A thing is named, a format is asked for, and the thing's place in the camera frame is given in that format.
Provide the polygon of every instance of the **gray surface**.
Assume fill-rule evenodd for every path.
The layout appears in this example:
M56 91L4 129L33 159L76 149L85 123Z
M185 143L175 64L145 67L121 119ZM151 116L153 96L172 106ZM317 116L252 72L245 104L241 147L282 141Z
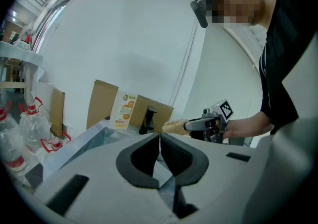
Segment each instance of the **gray surface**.
M128 139L136 135L139 136L138 128L132 125L129 125L127 130L117 131L108 126L108 120L101 120L77 138L72 139L71 142L57 152L47 155L41 163L43 165L43 181L90 149ZM170 179L171 176L171 172L159 162L155 163L153 177L159 181L160 186Z
M227 157L230 152L253 156L255 149L241 146L229 146L209 143L171 134L184 143L205 153L209 159L209 167L198 183L182 187L187 203L199 209L219 197L234 179L244 171L248 162Z
M164 161L157 161L163 165L170 173L170 178L160 187L159 194L162 200L166 203L169 209L173 209L174 190L175 190L175 178L170 172L167 164Z
M182 223L210 223L209 220L213 220L215 224L242 223L246 204L264 170L271 141L272 136L261 138L257 148L254 149L253 156L246 163L242 172L231 181L231 184L222 190L217 198L211 198L210 203L200 211L183 219Z
M89 178L65 217L77 223L170 223L177 217L155 189L129 184L117 171L119 152L146 138L131 137L91 149L42 183L35 196L47 203L75 174Z
M296 193L302 194L302 198L294 199L290 204L294 211L303 211L299 210L300 202L316 200L317 177L312 185L307 182L306 188L301 189L300 185L311 174L314 176L312 171L317 164L318 152L317 124L318 117L299 119L275 134L261 179L246 206L243 223L267 221Z
M43 60L43 55L36 54L30 50L25 50L3 41L0 41L0 57L19 59L39 67L42 65Z
M22 200L28 205L30 210L38 216L43 223L47 224L74 224L74 222L67 220L63 216L53 212L51 209L47 208L43 203L41 203L36 197L27 192L26 190L20 188L20 186L15 187L19 193Z

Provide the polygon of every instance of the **cardboard box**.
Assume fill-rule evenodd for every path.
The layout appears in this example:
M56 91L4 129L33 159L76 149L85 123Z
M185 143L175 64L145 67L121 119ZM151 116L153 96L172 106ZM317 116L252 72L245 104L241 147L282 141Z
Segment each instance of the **cardboard box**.
M156 114L154 114L154 132L162 132L162 127L165 122L169 121L171 114L173 112L173 107L164 105L160 102L156 102L152 99L145 98L138 95L135 109L132 113L130 124L140 127L143 123L148 106L153 106L156 109Z
M96 80L91 94L86 129L110 116L118 87Z
M130 124L130 119L135 108L138 95L117 90L116 98L111 110L109 125L116 130L125 130Z
M4 67L6 68L5 74L5 81L6 82L18 82L19 79L19 72L21 70L21 66L5 64Z
M51 132L54 136L62 134L63 108L65 93L54 88L51 101Z
M87 129L98 123L100 120L105 119L107 116L110 116L117 90L117 86L100 80L95 81L88 108ZM171 117L173 107L140 95L137 97L129 124L140 127L148 106L153 106L157 111L154 115L154 131L162 132L164 123Z

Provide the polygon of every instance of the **person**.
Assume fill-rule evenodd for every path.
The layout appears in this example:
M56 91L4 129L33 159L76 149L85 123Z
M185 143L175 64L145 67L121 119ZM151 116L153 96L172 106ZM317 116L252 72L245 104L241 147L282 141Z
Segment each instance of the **person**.
M13 45L18 40L18 38L19 38L19 34L16 33L14 37L9 40L9 43Z
M207 18L216 23L261 25L267 29L266 44L259 60L263 90L260 111L246 119L231 120L223 138L254 137L298 118L282 80L297 63L316 27L313 2L307 0L203 0Z

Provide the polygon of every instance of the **plastic bottle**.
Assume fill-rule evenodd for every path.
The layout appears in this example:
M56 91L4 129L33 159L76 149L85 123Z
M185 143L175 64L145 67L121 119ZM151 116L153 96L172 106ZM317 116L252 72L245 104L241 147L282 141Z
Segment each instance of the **plastic bottle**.
M19 104L19 107L22 111L19 124L20 130L28 149L36 154L42 148L40 140L49 140L51 138L51 124L44 115L39 114L39 109L36 110L35 102L28 105L27 111L22 108L21 104Z
M28 166L25 144L17 122L0 107L0 156L12 171L20 172Z

